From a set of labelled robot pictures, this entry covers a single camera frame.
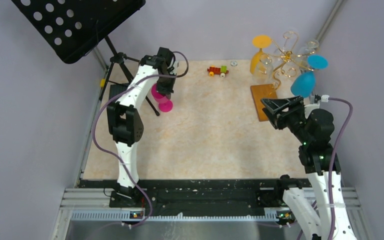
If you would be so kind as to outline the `clear wine glass front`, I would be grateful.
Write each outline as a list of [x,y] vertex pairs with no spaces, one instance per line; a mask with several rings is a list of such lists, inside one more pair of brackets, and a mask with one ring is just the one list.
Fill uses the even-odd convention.
[[268,81],[273,72],[273,60],[268,54],[262,54],[254,68],[253,77],[259,81]]

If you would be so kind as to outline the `pink wine glass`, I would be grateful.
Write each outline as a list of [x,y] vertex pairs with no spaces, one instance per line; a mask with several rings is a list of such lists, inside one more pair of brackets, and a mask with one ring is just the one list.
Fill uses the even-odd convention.
[[157,84],[152,86],[151,94],[154,100],[158,103],[158,108],[161,112],[168,113],[173,109],[173,102],[166,95],[157,91]]

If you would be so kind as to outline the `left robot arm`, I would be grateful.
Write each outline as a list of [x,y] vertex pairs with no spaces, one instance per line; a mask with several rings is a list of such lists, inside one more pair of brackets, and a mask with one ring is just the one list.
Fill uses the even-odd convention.
[[136,76],[127,87],[128,92],[117,99],[111,97],[111,103],[106,108],[109,133],[120,158],[112,197],[129,207],[134,207],[143,200],[141,192],[135,186],[139,181],[138,143],[144,133],[139,108],[148,93],[158,102],[160,111],[164,111],[163,104],[168,104],[168,111],[173,108],[171,95],[174,92],[178,66],[175,54],[168,48],[160,47],[156,55],[144,56],[139,62]]

